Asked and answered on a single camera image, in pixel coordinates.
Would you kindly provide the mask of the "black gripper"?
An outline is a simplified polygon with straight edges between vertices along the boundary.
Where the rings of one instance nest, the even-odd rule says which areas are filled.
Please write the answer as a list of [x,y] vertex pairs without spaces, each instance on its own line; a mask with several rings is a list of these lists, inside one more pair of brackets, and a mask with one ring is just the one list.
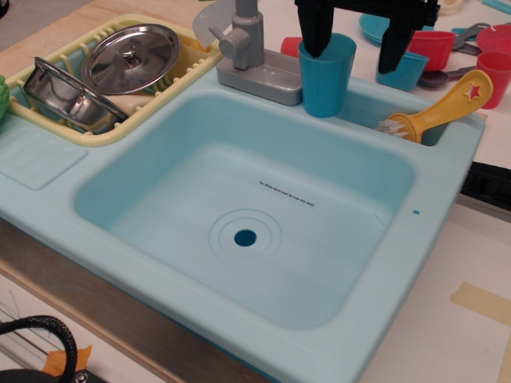
[[335,9],[349,10],[388,18],[382,36],[378,72],[394,72],[405,55],[415,28],[434,26],[438,20],[437,1],[295,1],[305,50],[319,57],[331,39]]

